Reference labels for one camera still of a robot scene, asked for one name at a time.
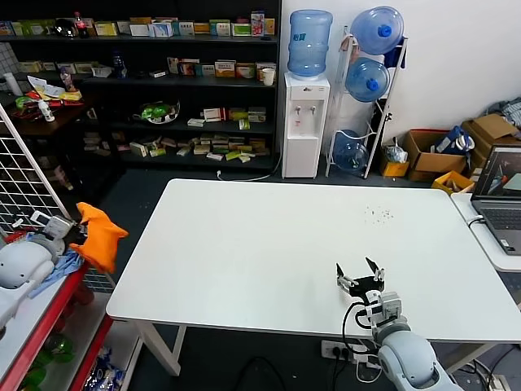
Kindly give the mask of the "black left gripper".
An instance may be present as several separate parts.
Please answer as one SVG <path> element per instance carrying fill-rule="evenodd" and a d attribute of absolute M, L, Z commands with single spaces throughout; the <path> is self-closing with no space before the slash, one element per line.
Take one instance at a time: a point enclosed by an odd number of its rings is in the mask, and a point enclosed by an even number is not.
<path fill-rule="evenodd" d="M 68 232 L 68 244 L 83 244 L 88 236 L 86 224 L 77 223 Z"/>

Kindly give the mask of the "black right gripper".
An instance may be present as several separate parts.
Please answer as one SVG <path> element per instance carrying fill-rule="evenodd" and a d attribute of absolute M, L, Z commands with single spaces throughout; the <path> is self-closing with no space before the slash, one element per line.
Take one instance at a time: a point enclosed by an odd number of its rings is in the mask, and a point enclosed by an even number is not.
<path fill-rule="evenodd" d="M 341 266 L 336 263 L 336 283 L 343 291 L 349 291 L 352 297 L 367 300 L 367 293 L 372 291 L 382 292 L 384 290 L 384 268 L 380 268 L 374 261 L 366 257 L 366 262 L 371 268 L 374 276 L 366 276 L 351 279 L 346 276 Z"/>

